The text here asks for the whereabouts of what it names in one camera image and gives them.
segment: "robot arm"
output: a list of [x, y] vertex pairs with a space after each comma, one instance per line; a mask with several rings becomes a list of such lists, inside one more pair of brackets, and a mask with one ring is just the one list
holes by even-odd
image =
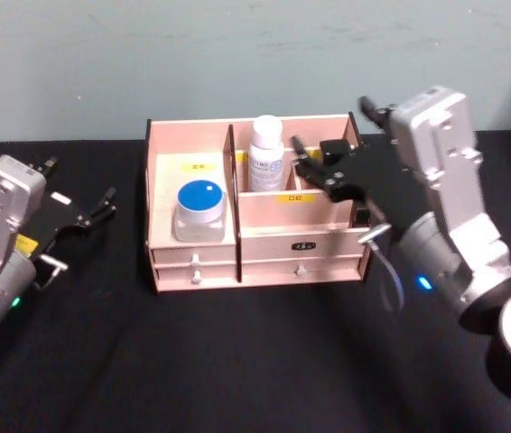
[[414, 279], [436, 288], [464, 328], [493, 336], [488, 374], [511, 397], [511, 262], [484, 207], [467, 98], [435, 87], [384, 109], [363, 97], [360, 108], [389, 144], [321, 143], [320, 164], [293, 137], [297, 173], [332, 201], [362, 201], [386, 220], [364, 237], [392, 228]]
[[[56, 162], [49, 159], [34, 168], [8, 155], [0, 157], [0, 324], [32, 282], [44, 288], [67, 270], [66, 263], [49, 255], [57, 241], [88, 234], [115, 214], [114, 189], [90, 213], [57, 192], [44, 198]], [[45, 268], [51, 272], [42, 281]]]

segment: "round container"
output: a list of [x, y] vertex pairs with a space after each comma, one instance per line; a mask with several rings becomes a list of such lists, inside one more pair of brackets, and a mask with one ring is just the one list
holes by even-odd
[[283, 189], [282, 121], [274, 115], [260, 115], [254, 121], [254, 135], [249, 146], [249, 189]]
[[219, 242], [225, 234], [226, 200], [211, 180], [194, 180], [181, 187], [175, 210], [175, 237], [182, 242]]

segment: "black table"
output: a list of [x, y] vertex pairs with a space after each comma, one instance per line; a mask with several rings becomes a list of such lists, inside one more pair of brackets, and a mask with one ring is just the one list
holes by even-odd
[[[511, 133], [480, 133], [479, 149], [511, 248]], [[142, 142], [3, 152], [59, 156], [51, 186], [78, 203], [116, 186], [118, 213], [105, 234], [62, 245], [73, 266], [0, 328], [0, 432], [511, 432], [511, 401], [485, 375], [488, 340], [461, 330], [437, 294], [408, 287], [402, 315], [388, 315], [373, 268], [366, 286], [158, 296]]]

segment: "blue led light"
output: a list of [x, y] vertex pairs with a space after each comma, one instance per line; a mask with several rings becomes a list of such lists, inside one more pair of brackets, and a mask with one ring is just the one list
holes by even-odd
[[420, 284], [420, 287], [422, 287], [424, 290], [432, 290], [432, 285], [428, 280], [426, 280], [426, 277], [423, 277], [422, 275], [417, 278], [418, 283]]

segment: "bottle cap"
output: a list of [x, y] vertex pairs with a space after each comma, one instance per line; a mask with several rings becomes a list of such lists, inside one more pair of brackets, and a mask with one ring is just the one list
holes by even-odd
[[279, 117], [260, 115], [254, 121], [254, 145], [260, 149], [273, 149], [282, 140], [283, 125]]
[[180, 219], [192, 224], [205, 224], [221, 217], [223, 191], [210, 180], [186, 183], [177, 195]]

